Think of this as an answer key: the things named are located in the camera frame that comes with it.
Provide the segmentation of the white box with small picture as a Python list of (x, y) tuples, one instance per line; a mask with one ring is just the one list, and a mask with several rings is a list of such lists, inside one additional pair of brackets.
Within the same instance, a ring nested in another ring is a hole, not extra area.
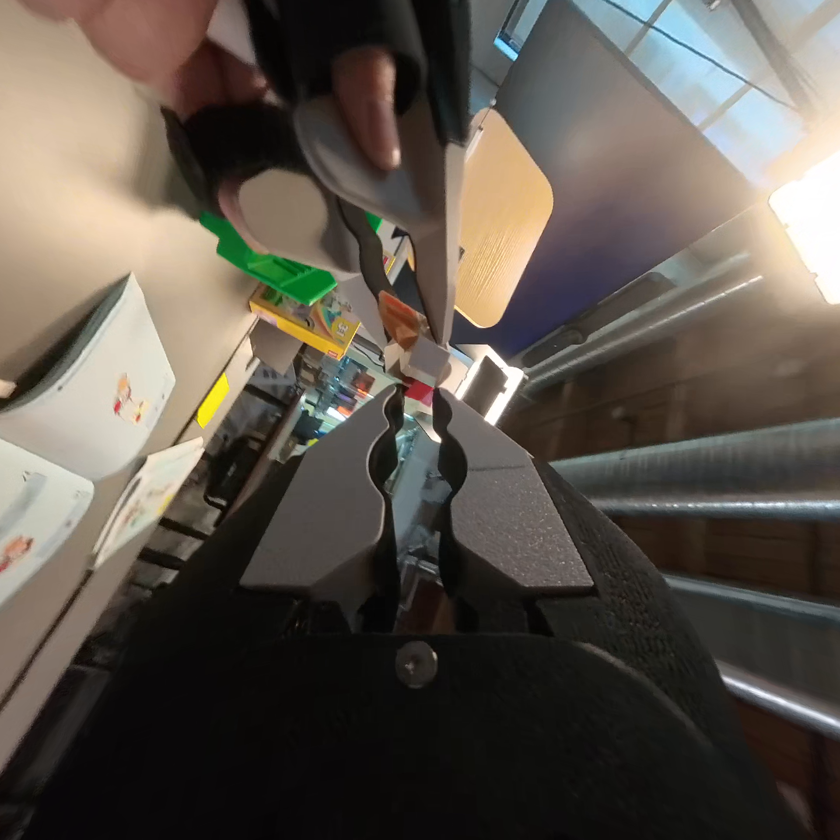
[(113, 283), (2, 407), (1, 437), (90, 481), (145, 446), (175, 374), (133, 273)]

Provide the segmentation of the grey cardboard piece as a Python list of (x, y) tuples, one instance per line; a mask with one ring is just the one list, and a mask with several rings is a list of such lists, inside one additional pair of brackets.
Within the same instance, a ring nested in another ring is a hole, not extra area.
[(293, 369), (303, 342), (263, 319), (255, 321), (249, 339), (254, 356), (279, 375)]

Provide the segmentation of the green plastic bin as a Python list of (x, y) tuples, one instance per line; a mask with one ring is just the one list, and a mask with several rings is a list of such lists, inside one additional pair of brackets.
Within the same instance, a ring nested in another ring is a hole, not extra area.
[(198, 222), (217, 237), (217, 254), (270, 289), (297, 303), (312, 305), (338, 286), (325, 269), (276, 255), (262, 255), (248, 247), (228, 220), (202, 212)]

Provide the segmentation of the white instruction booklet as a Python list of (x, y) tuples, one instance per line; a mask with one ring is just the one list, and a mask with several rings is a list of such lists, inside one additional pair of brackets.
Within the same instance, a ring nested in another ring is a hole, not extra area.
[(125, 487), (93, 546), (93, 571), (163, 517), (204, 450), (203, 439), (195, 437), (148, 455)]

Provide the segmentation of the white plastic lid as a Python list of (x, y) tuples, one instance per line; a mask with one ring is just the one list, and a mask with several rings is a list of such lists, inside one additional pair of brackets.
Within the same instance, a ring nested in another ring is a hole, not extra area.
[(1, 442), (1, 604), (68, 540), (94, 486), (27, 450)]

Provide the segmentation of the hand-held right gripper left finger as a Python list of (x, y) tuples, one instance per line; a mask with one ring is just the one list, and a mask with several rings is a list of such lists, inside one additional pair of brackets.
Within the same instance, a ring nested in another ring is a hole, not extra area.
[(301, 458), (240, 585), (337, 605), (356, 631), (391, 631), (401, 595), (392, 499), (404, 388), (390, 385)]

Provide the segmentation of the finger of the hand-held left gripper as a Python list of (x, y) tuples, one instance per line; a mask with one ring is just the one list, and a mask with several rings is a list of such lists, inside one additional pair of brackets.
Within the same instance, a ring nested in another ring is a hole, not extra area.
[(433, 128), (401, 128), (402, 220), (416, 256), (416, 284), (434, 341), (450, 341), (455, 314), (464, 187), (464, 146), (440, 144)]
[(385, 272), (384, 251), (378, 234), (366, 213), (342, 198), (338, 199), (341, 218), (354, 237), (359, 257), (358, 277), (344, 280), (343, 294), (360, 318), (371, 341), (383, 349), (391, 340), (380, 314), (379, 296), (391, 293), (392, 284)]

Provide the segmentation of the small white lego assembly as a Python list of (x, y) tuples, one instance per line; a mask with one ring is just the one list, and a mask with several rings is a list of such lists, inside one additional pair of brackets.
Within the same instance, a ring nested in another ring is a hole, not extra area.
[(440, 384), (450, 372), (450, 355), (434, 341), (425, 316), (390, 292), (379, 292), (377, 304), (386, 337), (386, 373), (432, 387)]

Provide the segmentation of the light wooden side table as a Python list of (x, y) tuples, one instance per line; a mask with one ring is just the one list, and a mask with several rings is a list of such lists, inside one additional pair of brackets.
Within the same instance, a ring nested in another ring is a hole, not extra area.
[(495, 327), (553, 211), (549, 179), (494, 108), (473, 118), (465, 158), (455, 309)]

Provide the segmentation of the thin metal ceiling pipe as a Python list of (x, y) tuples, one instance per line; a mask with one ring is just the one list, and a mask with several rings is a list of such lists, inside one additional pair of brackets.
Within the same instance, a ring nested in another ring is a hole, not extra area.
[(611, 517), (839, 521), (837, 497), (606, 498), (594, 499), (592, 504)]
[(720, 660), (716, 666), (728, 692), (736, 699), (839, 742), (838, 701), (783, 685)]

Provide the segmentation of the yellow lego set box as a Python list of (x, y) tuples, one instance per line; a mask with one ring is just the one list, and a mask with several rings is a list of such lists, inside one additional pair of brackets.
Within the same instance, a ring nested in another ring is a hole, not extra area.
[(258, 318), (336, 361), (344, 357), (361, 326), (350, 304), (334, 291), (307, 304), (259, 285), (248, 306)]

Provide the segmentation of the bright ceiling light panel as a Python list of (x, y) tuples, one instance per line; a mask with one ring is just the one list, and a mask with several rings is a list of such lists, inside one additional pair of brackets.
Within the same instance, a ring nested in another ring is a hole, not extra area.
[(769, 197), (800, 262), (826, 303), (839, 304), (839, 152)]

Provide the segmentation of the yellow sticky note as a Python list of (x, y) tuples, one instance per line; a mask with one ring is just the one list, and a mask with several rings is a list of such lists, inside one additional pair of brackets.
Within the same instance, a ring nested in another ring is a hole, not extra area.
[(226, 373), (218, 376), (215, 383), (204, 397), (195, 414), (196, 424), (205, 429), (214, 419), (220, 406), (228, 396), (230, 391), (230, 384)]

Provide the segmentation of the person's left hand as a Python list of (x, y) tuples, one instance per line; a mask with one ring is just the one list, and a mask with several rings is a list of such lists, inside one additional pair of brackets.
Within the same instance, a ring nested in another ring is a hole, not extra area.
[[(265, 100), (270, 82), (223, 47), (207, 30), (213, 1), (32, 1), (33, 13), (79, 27), (114, 69), (157, 94), (180, 123), (211, 107)], [(342, 44), (331, 60), (332, 95), (348, 131), (383, 172), (396, 170), (402, 149), (396, 124), (397, 68), (381, 35)]]

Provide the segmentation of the double metal ceiling duct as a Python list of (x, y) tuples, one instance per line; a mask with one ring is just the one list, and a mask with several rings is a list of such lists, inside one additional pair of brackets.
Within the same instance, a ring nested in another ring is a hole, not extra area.
[(667, 338), (763, 283), (763, 273), (757, 270), (748, 255), (725, 259), (690, 283), (667, 290), (594, 331), (584, 342), (527, 368), (519, 393), (531, 399), (551, 386)]

